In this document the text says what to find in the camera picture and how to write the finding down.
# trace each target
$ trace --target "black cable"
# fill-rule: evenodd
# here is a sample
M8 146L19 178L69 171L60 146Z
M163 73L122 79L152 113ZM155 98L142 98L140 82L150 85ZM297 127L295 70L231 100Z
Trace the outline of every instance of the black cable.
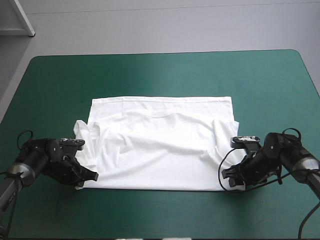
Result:
M302 235L302 230L304 228L305 223L307 222L307 220L310 218L310 216L320 207L320 202L315 205L314 208L311 209L311 211L305 216L305 218L302 220L300 227L299 227L299 232L298 232L298 239L301 239L301 235Z
M220 186L221 186L226 192L228 192L228 193L247 193L247 192L249 192L249 191L256 190L256 189L262 188L262 187L264 187L264 186L266 186L266 185L275 183L275 182L277 182L277 181L279 181L279 180L281 180L281 179L284 179L284 178L288 177L289 175L294 174L294 173L297 173L297 172L308 172L309 174L315 174L315 175L317 175L318 177L320 177L320 173L319 173L320 169L313 169L313 170L311 170L311 169L298 169L298 170L290 171L290 172L288 172L287 174L282 175L281 177L278 177L278 178L276 178L276 179L274 179L274 180L268 181L268 182L266 182L266 183L264 183L264 184L261 184L261 185L259 185L259 186L256 186L256 187L253 187L253 188L250 188L250 189L247 189L247 190L228 190L228 189L226 189L226 188L222 185L222 182L221 182L221 179L220 179L220 170L221 170L222 164L224 163L224 161L226 160L226 158L228 157L228 155L229 155L231 152L233 152L234 150L236 150L236 149L241 149L241 148L233 148L233 149L231 149L231 150L225 155L225 157L222 159L222 161L221 161L221 163L220 163L220 165L219 165L219 169L218 169L218 180L219 180ZM320 202L319 202L314 208L312 208L311 211L310 211L310 212L305 216L305 218L302 220L302 222L301 222L301 224L300 224L300 227L299 227L298 240L301 239L302 230L303 230L303 228L304 228L305 223L307 222L307 220L310 218L310 216L311 216L319 207L320 207Z
M17 147L18 147L18 149L19 149L20 151L21 151L21 147L19 146L19 139L20 139L20 137L21 137L23 134L25 134L25 133L30 133L30 137L29 137L29 139L27 140L27 142L30 141L30 140L34 137L34 132L31 131L31 130L25 130L25 131L20 132L19 135L18 135L18 137L17 137L17 139L16 139L16 145L17 145Z

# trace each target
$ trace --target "floor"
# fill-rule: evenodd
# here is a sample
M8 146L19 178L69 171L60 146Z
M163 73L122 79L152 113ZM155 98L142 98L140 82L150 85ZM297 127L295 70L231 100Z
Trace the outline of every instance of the floor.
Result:
M297 50L320 92L320 1L20 0L34 37L0 37L0 120L35 56Z

